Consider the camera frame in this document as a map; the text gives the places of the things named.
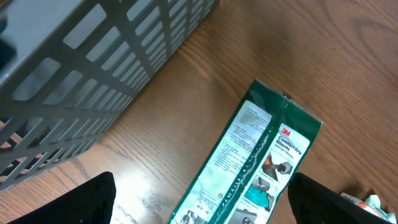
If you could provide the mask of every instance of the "gray plastic basket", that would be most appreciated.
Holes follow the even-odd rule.
[[[212,5],[15,0],[1,36],[18,55],[0,73],[0,190],[87,151]]]

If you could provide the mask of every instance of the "wooden table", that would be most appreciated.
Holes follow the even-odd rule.
[[[324,126],[300,172],[398,211],[398,2],[220,0],[77,159],[0,194],[0,222],[113,172],[114,223],[166,223],[254,79]],[[287,196],[270,223],[295,223]]]

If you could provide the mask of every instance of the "wood grain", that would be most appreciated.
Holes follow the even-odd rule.
[[[218,1],[98,144],[0,194],[0,222],[109,170],[113,223],[166,223],[254,79],[324,120],[300,172],[396,212],[397,28],[394,0]],[[270,223],[295,223],[286,195]]]

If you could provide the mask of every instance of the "3m glove package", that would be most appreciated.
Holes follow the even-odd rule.
[[[267,223],[321,125],[254,81],[169,223]]]

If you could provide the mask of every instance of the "black object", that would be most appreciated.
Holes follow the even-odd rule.
[[[288,197],[297,224],[390,224],[299,172]]]
[[[10,224],[110,223],[116,187],[113,174],[102,174]]]
[[[0,39],[0,70],[15,56],[15,50]]]

